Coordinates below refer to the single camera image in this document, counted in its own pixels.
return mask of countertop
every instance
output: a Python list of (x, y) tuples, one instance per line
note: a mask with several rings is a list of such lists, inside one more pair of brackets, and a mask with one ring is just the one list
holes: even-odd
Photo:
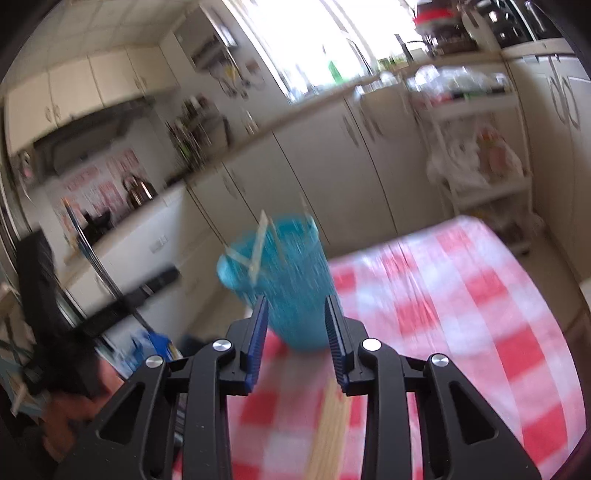
[[(504, 61), (506, 59), (514, 59), (535, 54), (550, 55), (569, 53), (573, 53), (572, 49), (566, 43), (566, 40), (560, 38), (517, 45), (515, 47), (506, 48), (502, 51), (496, 52), (461, 53), (456, 55), (448, 55), (435, 60), (427, 59), (425, 61), (416, 62), (413, 64), (394, 66), (390, 71), (394, 74), (400, 74), (403, 77), (407, 77), (414, 75), (414, 73), (420, 67), (431, 64), (437, 67), (442, 67), (448, 65), (466, 65)], [(309, 115), (325, 105), (351, 95), (358, 86), (368, 85), (376, 81), (378, 77), (378, 74), (362, 77), (353, 82), (349, 82), (345, 85), (334, 88), (330, 92), (320, 94), (294, 104), (289, 113), (263, 125), (254, 135), (251, 135), (250, 137), (234, 144), (223, 154), (212, 159), (204, 170), (191, 173), (189, 176), (187, 176), (187, 178), (185, 178), (185, 181), (178, 182), (177, 184), (169, 187), (164, 192), (160, 193), (160, 195), (152, 202), (144, 205), (136, 212), (131, 213), (125, 220), (118, 224), (114, 230), (110, 231), (94, 245), (93, 249), (95, 250), (95, 253), (98, 257), (101, 257), (107, 253), (113, 245), (129, 235), (129, 233), (131, 233), (136, 226), (142, 224), (143, 221), (145, 221), (147, 218), (150, 218), (155, 212), (165, 208), (167, 202), (169, 202), (172, 198), (182, 194), (183, 190), (187, 188), (188, 184), (195, 182), (201, 175), (206, 174), (208, 171), (218, 168), (228, 158), (239, 154), (253, 143), (265, 138), (267, 135), (272, 133), (272, 131), (283, 128), (289, 123), (294, 122), (303, 116)], [(68, 288), (69, 285), (71, 285), (80, 275), (86, 271), (87, 268), (90, 267), (88, 261), (79, 252), (66, 259), (66, 265), (67, 268), (59, 274), (60, 282), (65, 288)]]

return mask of kettle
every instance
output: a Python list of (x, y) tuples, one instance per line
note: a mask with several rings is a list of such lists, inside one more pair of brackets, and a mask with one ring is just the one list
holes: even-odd
[(156, 189), (148, 180), (144, 180), (132, 173), (123, 176), (121, 183), (127, 191), (127, 202), (134, 210), (158, 195)]

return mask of shelf rack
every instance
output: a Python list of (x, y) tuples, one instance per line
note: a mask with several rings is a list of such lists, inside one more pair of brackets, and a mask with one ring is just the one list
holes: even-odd
[[(526, 158), (522, 158), (524, 177), (510, 179), (502, 183), (491, 185), (490, 188), (472, 190), (469, 192), (458, 192), (454, 182), (448, 179), (447, 184), (440, 185), (442, 198), (446, 199), (453, 208), (454, 215), (461, 215), (466, 210), (483, 205), (493, 200), (505, 198), (517, 193), (526, 192), (528, 211), (532, 212), (532, 177), (530, 173), (529, 150), (527, 147), (527, 135), (525, 130), (524, 115), (519, 103), (519, 97), (511, 85), (505, 93), (491, 95), (470, 96), (464, 99), (451, 100), (445, 103), (434, 105), (428, 97), (423, 97), (424, 107), (415, 107), (415, 116), (421, 125), (421, 131), (425, 143), (430, 146), (426, 134), (426, 126), (433, 127), (439, 143), (441, 152), (445, 155), (446, 161), (451, 161), (442, 126), (447, 122), (478, 115), (489, 115), (507, 109), (516, 109), (519, 114), (519, 124), (522, 138), (524, 139)], [(530, 240), (525, 239), (516, 244), (508, 245), (508, 248), (515, 254), (522, 254), (529, 250)]]

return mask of metal screw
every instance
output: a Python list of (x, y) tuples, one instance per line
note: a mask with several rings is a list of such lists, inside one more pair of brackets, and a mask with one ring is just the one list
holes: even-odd
[(436, 367), (445, 367), (449, 363), (449, 358), (442, 353), (436, 353), (431, 357), (431, 363)]
[(230, 340), (226, 340), (225, 338), (222, 338), (220, 340), (216, 340), (212, 344), (212, 346), (216, 352), (225, 352), (226, 350), (230, 350), (230, 347), (232, 346), (232, 342)]
[(368, 352), (375, 352), (382, 348), (382, 342), (375, 338), (366, 338), (361, 345), (365, 348)]
[(158, 368), (163, 363), (164, 363), (164, 358), (162, 358), (159, 355), (152, 355), (146, 359), (146, 367), (148, 367), (148, 368)]

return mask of cabinet door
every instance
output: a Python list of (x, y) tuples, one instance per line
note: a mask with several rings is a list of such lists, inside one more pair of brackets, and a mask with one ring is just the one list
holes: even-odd
[[(273, 218), (304, 212), (307, 199), (273, 135), (225, 162), (225, 166), (256, 217), (261, 210)], [(322, 226), (316, 223), (326, 244)]]
[(57, 128), (47, 72), (8, 92), (5, 116), (9, 155), (14, 155), (37, 138)]
[(127, 53), (146, 95), (177, 86), (160, 47), (128, 48)]
[(568, 105), (574, 153), (570, 260), (580, 280), (591, 277), (591, 82), (576, 58), (554, 61)]
[(93, 55), (89, 60), (105, 106), (144, 94), (125, 50)]
[(396, 236), (374, 164), (344, 102), (275, 133), (335, 250)]
[[(158, 333), (177, 342), (197, 316), (221, 288), (217, 279), (217, 259), (223, 253), (223, 245), (212, 233), (206, 235), (189, 256), (175, 262), (180, 272), (176, 283), (150, 299), (139, 312)], [(118, 347), (129, 344), (129, 336), (141, 331), (133, 318), (121, 322), (109, 330), (107, 337)]]
[(534, 207), (564, 251), (571, 250), (574, 161), (568, 111), (548, 57), (512, 61), (530, 138)]
[(121, 290), (182, 261), (211, 232), (186, 189), (164, 193), (153, 202), (161, 204), (150, 218), (139, 225), (123, 226), (130, 231), (121, 232), (124, 237), (104, 255), (112, 265), (109, 274)]
[[(110, 264), (104, 260), (101, 263), (109, 271)], [(86, 316), (113, 301), (109, 289), (91, 266), (67, 290)]]
[(256, 229), (255, 216), (224, 167), (198, 176), (190, 188), (227, 244)]
[(402, 89), (402, 86), (396, 85), (369, 94), (379, 95), (375, 100), (381, 108), (385, 107), (381, 112), (390, 112), (392, 117), (398, 117), (396, 122), (391, 122), (391, 125), (396, 125), (395, 128), (379, 126), (376, 116), (372, 116), (374, 99), (367, 99), (363, 107), (355, 98), (348, 99), (351, 113), (384, 186), (398, 235), (406, 235), (443, 220), (437, 187), (427, 179), (427, 150), (409, 107), (402, 104)]
[(49, 71), (53, 111), (58, 125), (103, 108), (88, 58)]

